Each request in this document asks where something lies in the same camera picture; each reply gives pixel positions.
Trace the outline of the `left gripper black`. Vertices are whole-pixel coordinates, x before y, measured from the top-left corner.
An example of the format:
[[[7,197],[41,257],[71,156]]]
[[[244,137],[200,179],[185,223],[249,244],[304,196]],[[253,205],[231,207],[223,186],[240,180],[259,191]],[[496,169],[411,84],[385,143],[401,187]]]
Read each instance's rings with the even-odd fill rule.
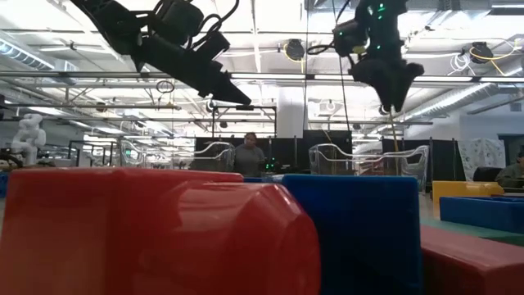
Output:
[[[131,57],[137,68],[149,64],[179,80],[205,97],[232,103],[251,102],[231,80],[222,65],[192,50],[174,45],[158,35],[142,37],[133,47]]]

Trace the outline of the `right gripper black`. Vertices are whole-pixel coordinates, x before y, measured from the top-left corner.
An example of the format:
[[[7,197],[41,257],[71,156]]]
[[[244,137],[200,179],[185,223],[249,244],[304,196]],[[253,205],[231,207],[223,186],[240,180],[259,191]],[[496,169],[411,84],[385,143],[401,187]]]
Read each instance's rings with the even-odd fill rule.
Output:
[[[359,56],[355,61],[348,56],[350,69],[348,74],[354,81],[372,86],[380,98],[384,111],[401,112],[407,93],[414,80],[425,73],[424,66],[405,59],[385,61]]]

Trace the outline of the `yellow medium block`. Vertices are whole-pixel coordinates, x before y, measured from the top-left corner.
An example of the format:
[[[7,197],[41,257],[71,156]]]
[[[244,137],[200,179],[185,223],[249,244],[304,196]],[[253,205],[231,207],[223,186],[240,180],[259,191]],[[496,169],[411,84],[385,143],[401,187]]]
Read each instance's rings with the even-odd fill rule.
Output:
[[[433,181],[433,215],[440,218],[441,197],[490,197],[504,194],[504,189],[496,182]]]

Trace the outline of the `small blue block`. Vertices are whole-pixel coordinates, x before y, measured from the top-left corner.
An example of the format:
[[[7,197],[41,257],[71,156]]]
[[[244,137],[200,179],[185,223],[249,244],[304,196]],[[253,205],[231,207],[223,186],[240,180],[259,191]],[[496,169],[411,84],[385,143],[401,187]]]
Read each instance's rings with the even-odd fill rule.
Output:
[[[524,198],[442,197],[440,219],[457,224],[524,234]]]

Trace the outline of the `red long block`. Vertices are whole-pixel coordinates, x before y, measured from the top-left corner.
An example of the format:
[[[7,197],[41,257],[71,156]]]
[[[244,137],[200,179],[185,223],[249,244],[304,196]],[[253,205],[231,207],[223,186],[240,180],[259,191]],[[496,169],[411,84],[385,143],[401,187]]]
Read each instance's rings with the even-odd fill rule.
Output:
[[[524,295],[524,247],[421,227],[426,295]]]

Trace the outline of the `clear plastic bin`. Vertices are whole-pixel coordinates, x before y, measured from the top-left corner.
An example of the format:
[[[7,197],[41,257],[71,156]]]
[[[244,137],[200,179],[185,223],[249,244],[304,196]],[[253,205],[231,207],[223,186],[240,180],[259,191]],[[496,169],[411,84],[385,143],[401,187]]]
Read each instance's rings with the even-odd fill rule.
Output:
[[[200,151],[182,147],[140,147],[130,141],[120,143],[120,165],[160,170],[203,170],[231,172],[235,147],[213,142]]]
[[[318,175],[402,176],[417,180],[418,191],[427,186],[430,148],[427,145],[402,152],[349,154],[325,143],[309,150],[310,172]]]

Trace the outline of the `standing person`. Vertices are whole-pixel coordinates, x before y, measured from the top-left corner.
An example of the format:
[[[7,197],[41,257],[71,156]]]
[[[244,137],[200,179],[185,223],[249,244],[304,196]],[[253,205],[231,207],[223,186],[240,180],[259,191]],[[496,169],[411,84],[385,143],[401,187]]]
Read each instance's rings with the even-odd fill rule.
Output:
[[[265,156],[256,141],[256,134],[249,132],[244,136],[244,143],[236,147],[234,170],[244,177],[258,178],[262,175]]]

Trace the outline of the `white patterned cloth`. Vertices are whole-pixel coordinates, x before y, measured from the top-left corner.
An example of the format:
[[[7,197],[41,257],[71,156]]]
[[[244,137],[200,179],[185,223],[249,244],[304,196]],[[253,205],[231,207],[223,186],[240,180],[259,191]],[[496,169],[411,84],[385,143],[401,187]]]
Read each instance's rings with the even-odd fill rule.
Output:
[[[475,138],[459,140],[457,144],[466,181],[473,181],[474,172],[479,167],[506,166],[505,146],[502,140]]]

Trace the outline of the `black office chair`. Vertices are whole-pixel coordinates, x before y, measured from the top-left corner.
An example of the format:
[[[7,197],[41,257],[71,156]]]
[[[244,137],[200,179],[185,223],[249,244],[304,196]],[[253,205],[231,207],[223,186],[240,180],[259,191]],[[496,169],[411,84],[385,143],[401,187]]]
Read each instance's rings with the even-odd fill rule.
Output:
[[[474,182],[495,182],[497,175],[502,171],[499,167],[480,166],[474,171]]]

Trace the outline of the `seated person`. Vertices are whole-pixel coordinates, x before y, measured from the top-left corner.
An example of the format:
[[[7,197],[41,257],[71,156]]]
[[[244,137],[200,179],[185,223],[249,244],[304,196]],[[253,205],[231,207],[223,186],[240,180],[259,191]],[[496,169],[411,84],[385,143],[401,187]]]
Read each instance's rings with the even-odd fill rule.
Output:
[[[502,188],[524,188],[524,151],[517,154],[515,164],[502,169],[495,178]]]

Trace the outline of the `red medium block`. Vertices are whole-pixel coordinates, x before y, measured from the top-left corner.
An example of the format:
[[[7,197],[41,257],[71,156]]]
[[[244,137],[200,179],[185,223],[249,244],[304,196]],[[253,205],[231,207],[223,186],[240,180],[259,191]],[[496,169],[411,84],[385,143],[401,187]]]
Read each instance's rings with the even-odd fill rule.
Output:
[[[279,184],[234,173],[17,170],[0,295],[319,295],[317,231]]]

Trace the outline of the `white robot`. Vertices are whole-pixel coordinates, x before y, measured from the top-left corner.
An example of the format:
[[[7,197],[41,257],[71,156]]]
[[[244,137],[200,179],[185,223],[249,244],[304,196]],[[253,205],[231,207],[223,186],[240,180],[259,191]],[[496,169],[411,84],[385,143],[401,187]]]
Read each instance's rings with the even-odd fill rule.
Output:
[[[46,132],[41,129],[43,117],[39,114],[25,114],[19,121],[19,129],[11,142],[11,150],[24,154],[24,166],[35,165],[38,149],[46,144]]]

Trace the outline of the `black partition wall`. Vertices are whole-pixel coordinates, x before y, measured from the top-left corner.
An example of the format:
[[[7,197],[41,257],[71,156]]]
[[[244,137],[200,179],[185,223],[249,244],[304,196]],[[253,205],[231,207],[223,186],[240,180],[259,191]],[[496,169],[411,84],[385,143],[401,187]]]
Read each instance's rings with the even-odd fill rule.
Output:
[[[270,162],[285,166],[290,170],[307,174],[309,168],[309,149],[317,144],[333,143],[342,151],[348,152],[354,149],[354,154],[378,154],[393,152],[395,146],[399,150],[413,150],[419,146],[427,145],[430,148],[429,162],[427,167],[427,181],[464,181],[465,174],[458,144],[454,140],[407,140],[400,139],[394,142],[392,139],[379,139],[371,143],[357,146],[357,141],[349,139],[346,131],[307,130],[302,138],[262,138],[256,141],[256,145],[262,149],[265,158]]]

